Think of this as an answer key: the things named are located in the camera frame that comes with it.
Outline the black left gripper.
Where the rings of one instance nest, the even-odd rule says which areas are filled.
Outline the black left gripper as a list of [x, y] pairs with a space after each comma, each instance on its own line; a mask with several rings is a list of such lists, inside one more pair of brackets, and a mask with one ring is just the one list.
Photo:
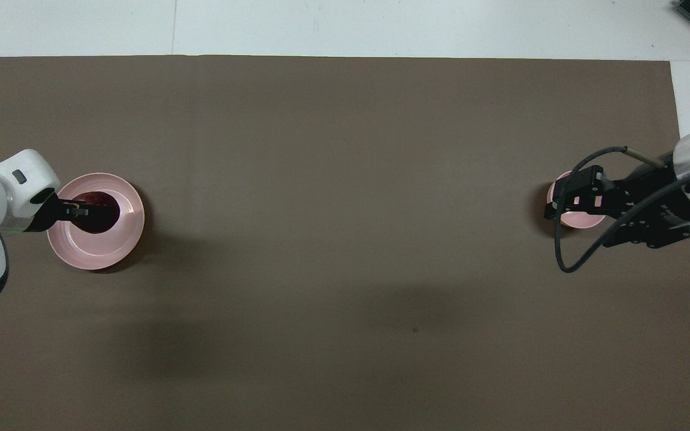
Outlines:
[[60, 221], [75, 218], [117, 218], [117, 207], [61, 199], [52, 193], [35, 213], [25, 232], [45, 232]]

